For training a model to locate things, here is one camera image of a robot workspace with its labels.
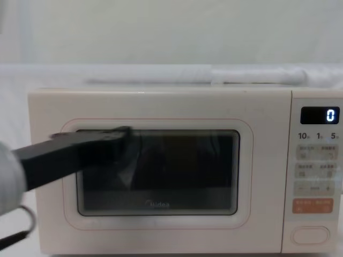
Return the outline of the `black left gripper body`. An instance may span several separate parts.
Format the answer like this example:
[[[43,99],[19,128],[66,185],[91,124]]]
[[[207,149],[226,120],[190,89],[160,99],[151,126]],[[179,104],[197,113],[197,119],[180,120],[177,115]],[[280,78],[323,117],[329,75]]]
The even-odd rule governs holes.
[[[57,133],[51,139],[13,150],[30,191],[102,162],[102,132]]]

